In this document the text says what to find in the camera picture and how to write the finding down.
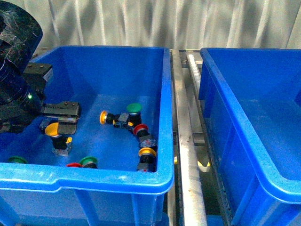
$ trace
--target white wall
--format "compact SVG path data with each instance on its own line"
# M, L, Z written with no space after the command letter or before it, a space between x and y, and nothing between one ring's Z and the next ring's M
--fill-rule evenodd
M301 0L8 0L59 45L301 47Z

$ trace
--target bin floor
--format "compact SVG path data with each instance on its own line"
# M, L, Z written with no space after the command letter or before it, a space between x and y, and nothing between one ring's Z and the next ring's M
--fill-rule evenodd
M301 108L294 101L240 100L280 174L301 179Z
M79 101L82 115L78 128L72 135L73 144L68 157L56 156L52 153L52 141L39 131L42 118L37 118L23 133L6 134L14 140L1 151L1 162L13 155L24 157L30 164L65 166L70 162L79 162L83 157L91 155L98 159L99 169L136 171L139 162L139 144L136 137L126 129L113 128L112 125L101 125L99 115L102 110L113 114L126 112L128 104L138 102L143 106L142 121L149 126L149 132L157 137L159 106L154 97L121 97L97 95Z

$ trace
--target plastic bin rim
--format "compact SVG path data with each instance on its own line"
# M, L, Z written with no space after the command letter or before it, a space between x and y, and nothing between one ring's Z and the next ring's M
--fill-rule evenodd
M238 137L253 166L256 176L262 188L273 198L290 204L301 204L301 180L289 180L284 178L277 170L266 148L258 137L247 115L236 99L227 81L218 69L208 50L230 51L298 51L290 49L235 49L235 48L202 48L201 56L207 66L209 74L220 94L222 101L229 113L231 121L237 131Z
M84 169L59 166L0 163L0 189L57 192L62 188L129 194L160 195L174 182L171 70L168 48L120 46L62 46L33 59L37 62L45 55L64 48L134 48L163 51L162 87L158 134L158 163L154 173L107 169Z

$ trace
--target green push button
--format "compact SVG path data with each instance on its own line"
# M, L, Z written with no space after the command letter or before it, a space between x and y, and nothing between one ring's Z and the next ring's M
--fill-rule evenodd
M142 106L139 103L131 103L127 106L127 111L129 113L138 113L142 110Z
M21 164L27 164L28 161L20 156L11 156L8 159L8 162L10 163L21 163Z
M80 165L85 165L87 162L92 161L97 164L97 159L93 156L87 156L79 161Z

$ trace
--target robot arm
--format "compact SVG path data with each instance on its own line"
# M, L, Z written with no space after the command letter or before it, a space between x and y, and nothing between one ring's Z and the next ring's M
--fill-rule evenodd
M43 76L51 65L26 67L42 35L40 25L30 14L0 0L0 133L20 133L40 115L57 118L60 134L76 131L79 103L43 103Z

